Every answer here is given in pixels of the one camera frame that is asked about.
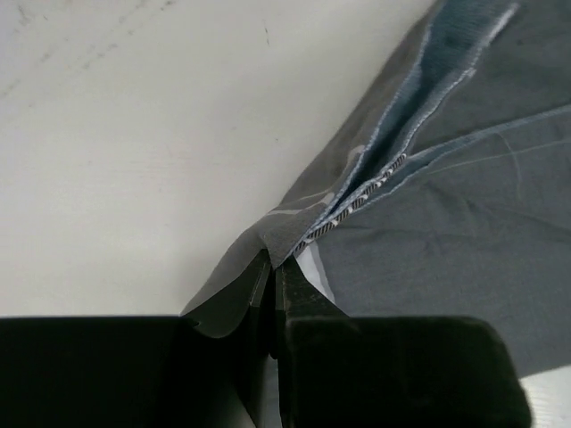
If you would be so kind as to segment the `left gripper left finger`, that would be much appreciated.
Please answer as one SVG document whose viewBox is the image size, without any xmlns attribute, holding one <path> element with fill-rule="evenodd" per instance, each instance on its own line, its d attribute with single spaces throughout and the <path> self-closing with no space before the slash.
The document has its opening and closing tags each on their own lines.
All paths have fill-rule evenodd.
<svg viewBox="0 0 571 428">
<path fill-rule="evenodd" d="M 2 426 L 262 426 L 271 283 L 261 251 L 183 316 L 3 318 Z"/>
</svg>

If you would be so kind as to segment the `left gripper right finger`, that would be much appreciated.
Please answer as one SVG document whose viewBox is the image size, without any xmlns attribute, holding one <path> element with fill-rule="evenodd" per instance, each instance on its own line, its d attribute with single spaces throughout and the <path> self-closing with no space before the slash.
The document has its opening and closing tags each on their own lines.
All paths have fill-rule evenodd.
<svg viewBox="0 0 571 428">
<path fill-rule="evenodd" d="M 472 317 L 350 317 L 288 260 L 276 273 L 285 427 L 529 427 L 500 336 Z"/>
</svg>

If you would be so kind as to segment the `grey cloth placemat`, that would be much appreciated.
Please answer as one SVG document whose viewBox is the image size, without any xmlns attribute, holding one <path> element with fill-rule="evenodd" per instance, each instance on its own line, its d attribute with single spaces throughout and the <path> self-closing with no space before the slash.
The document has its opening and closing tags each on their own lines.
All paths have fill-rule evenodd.
<svg viewBox="0 0 571 428">
<path fill-rule="evenodd" d="M 262 251 L 351 316 L 490 323 L 521 376 L 570 363 L 570 4 L 439 1 L 196 308 Z"/>
</svg>

